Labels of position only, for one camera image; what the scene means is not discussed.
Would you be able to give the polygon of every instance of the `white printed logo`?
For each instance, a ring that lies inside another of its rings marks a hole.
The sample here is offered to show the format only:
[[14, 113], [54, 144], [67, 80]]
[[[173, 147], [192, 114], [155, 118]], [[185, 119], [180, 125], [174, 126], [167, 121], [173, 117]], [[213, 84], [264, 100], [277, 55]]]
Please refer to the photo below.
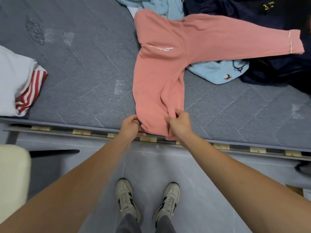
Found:
[[173, 47], [165, 47], [165, 48], [162, 48], [162, 47], [155, 47], [155, 46], [152, 46], [152, 45], [149, 45], [150, 47], [154, 47], [156, 49], [159, 49], [159, 50], [163, 50], [163, 51], [169, 51], [170, 49], [174, 49]]

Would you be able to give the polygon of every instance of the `gray pants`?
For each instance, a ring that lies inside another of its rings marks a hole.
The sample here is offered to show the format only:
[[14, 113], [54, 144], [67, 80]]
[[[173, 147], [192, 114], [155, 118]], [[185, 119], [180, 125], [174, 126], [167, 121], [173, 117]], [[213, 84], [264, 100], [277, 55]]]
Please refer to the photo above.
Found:
[[[142, 233], [142, 231], [136, 221], [136, 218], [130, 213], [127, 213], [122, 218], [115, 233]], [[176, 233], [168, 216], [160, 218], [155, 233]]]

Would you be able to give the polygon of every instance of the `feet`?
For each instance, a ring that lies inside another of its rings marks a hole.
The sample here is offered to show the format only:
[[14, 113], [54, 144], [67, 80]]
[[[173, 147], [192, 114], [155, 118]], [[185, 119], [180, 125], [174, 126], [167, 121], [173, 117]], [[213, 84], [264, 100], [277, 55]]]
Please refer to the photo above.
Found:
[[128, 180], [120, 179], [116, 187], [117, 200], [122, 211], [122, 216], [132, 214], [137, 222], [140, 221], [140, 212], [133, 201], [132, 187]]
[[164, 215], [168, 216], [171, 219], [173, 212], [177, 207], [179, 196], [180, 196], [179, 185], [175, 182], [170, 183], [165, 189], [161, 206], [153, 215], [153, 222], [155, 223], [156, 228], [158, 226], [160, 218], [163, 217]]

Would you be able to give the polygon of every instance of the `clothing pile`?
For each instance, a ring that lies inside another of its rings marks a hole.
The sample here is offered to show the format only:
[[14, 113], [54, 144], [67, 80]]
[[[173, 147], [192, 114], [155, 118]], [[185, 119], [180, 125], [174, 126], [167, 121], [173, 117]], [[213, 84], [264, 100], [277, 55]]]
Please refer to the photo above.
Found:
[[164, 117], [184, 109], [185, 68], [214, 84], [240, 77], [310, 90], [303, 83], [311, 71], [309, 0], [118, 1], [131, 11], [141, 45], [133, 95], [148, 133], [175, 139]]
[[0, 116], [24, 116], [37, 100], [47, 72], [29, 57], [0, 46]]

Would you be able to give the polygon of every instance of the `pink sweatshirt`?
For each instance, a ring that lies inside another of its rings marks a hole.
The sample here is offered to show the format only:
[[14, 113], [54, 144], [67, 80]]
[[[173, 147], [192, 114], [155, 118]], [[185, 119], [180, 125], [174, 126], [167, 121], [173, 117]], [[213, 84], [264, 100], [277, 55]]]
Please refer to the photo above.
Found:
[[136, 114], [148, 132], [175, 139], [164, 117], [184, 109], [184, 70], [195, 62], [301, 54], [299, 30], [277, 30], [219, 15], [168, 20], [152, 10], [135, 15], [141, 49], [133, 82]]

